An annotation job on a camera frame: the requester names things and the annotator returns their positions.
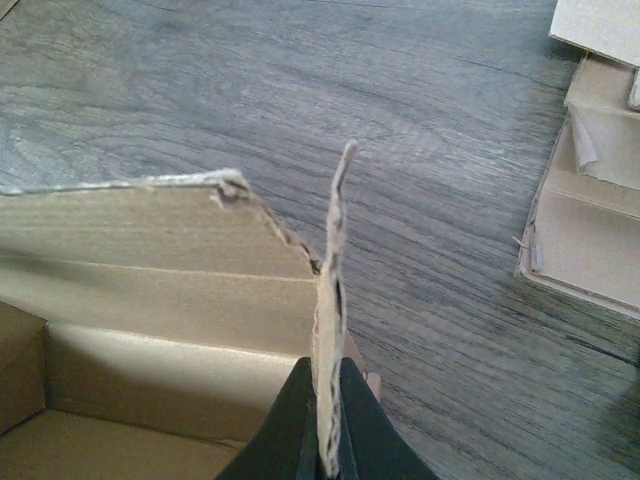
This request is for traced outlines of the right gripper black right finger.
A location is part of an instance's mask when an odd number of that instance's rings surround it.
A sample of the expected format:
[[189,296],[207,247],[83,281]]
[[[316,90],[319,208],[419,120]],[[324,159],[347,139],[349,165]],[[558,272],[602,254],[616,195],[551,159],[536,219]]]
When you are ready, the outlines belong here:
[[358,479],[438,479],[401,438],[351,358],[341,364],[343,419]]

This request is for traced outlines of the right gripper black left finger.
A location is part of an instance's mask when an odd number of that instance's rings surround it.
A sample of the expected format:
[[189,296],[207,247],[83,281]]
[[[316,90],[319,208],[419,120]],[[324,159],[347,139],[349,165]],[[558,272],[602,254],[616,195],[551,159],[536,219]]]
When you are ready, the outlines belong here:
[[313,479],[316,476],[316,396],[311,361],[299,359],[261,427],[219,479]]

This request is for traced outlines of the cardboard box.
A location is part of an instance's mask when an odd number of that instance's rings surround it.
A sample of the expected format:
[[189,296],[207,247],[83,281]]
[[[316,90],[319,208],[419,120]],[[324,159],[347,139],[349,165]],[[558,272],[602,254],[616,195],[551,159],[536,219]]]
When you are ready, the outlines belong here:
[[340,277],[356,152],[317,256],[241,172],[1,193],[1,475],[215,479],[308,357],[316,434],[351,358]]

